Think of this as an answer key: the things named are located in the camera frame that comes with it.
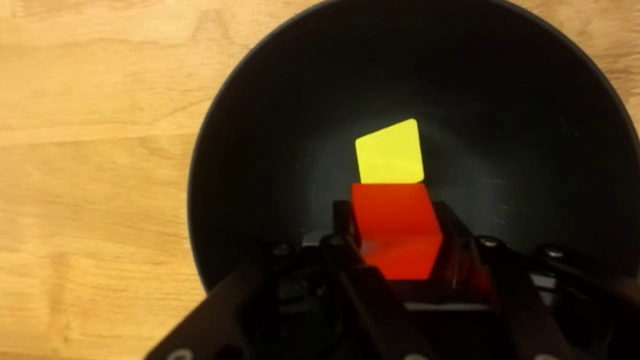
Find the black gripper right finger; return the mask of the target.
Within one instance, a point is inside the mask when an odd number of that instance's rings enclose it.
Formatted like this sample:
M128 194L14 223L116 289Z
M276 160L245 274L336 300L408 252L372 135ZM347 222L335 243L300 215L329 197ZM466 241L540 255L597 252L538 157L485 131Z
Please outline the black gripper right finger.
M526 266L503 239L475 235L444 201L436 204L436 213L446 239L443 275L497 313L514 360L532 360L534 284Z

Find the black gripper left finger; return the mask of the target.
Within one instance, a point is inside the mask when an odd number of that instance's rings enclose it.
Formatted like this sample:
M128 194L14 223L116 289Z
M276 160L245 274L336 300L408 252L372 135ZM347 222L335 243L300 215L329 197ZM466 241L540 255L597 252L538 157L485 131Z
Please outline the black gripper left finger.
M349 200L332 204L332 232L320 241L330 284L339 298L340 330L350 332L375 360L398 360L392 333L398 302L383 274L360 255L354 237L354 212Z

